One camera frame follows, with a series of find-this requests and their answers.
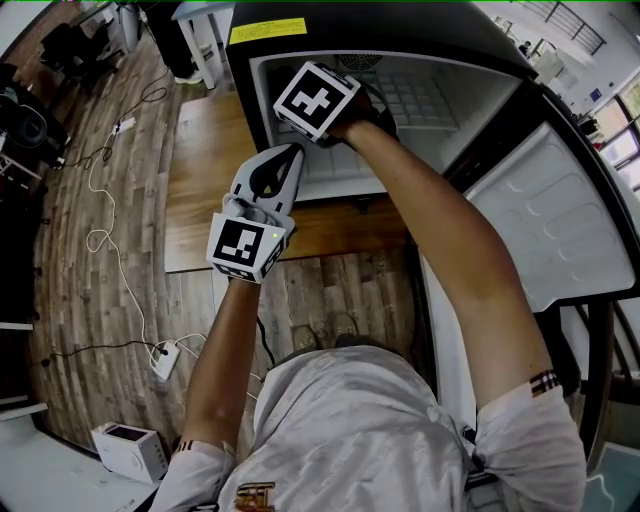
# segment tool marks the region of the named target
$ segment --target white shirt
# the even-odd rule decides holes
[[[491,510],[579,510],[584,493],[582,443],[561,387],[534,398],[526,383],[488,404],[474,449],[406,361],[376,347],[313,352],[272,370],[254,429],[251,455],[235,468],[228,448],[183,443],[151,510],[233,511],[243,500],[253,510],[259,499],[278,512],[463,511],[496,500],[502,508]],[[464,490],[472,456],[499,479],[476,493],[484,498]]]

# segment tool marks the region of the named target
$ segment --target hand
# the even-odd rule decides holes
[[[370,119],[374,113],[369,95],[360,89],[333,124],[329,126],[327,132],[338,139],[346,139],[347,131],[353,124]]]

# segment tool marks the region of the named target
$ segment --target shirt sleeve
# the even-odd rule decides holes
[[[181,443],[151,505],[150,512],[217,510],[220,489],[235,464],[233,449],[208,443]]]
[[[582,441],[562,387],[547,389],[541,378],[480,410],[474,455],[515,491],[523,510],[578,511],[586,486]]]

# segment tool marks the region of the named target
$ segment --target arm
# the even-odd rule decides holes
[[[340,129],[386,188],[453,305],[478,407],[550,369],[513,261],[489,222],[377,126],[355,121]]]
[[[232,279],[198,358],[189,388],[183,441],[235,447],[253,361],[260,286]]]

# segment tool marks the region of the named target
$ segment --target railing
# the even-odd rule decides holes
[[[603,44],[606,44],[606,41],[595,30],[562,2],[516,1],[543,18],[545,23],[549,23],[567,34],[572,41],[584,48],[590,55],[595,54]]]

